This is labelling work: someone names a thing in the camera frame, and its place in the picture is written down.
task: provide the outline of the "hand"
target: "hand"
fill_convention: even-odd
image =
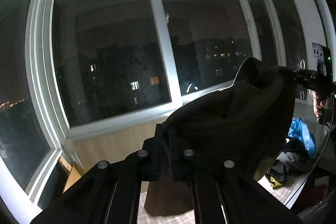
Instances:
[[[326,106],[327,101],[326,100],[321,101],[319,98],[321,97],[321,95],[319,93],[316,93],[315,91],[309,90],[309,94],[314,101],[314,113],[316,117],[319,117],[322,115],[322,108]]]

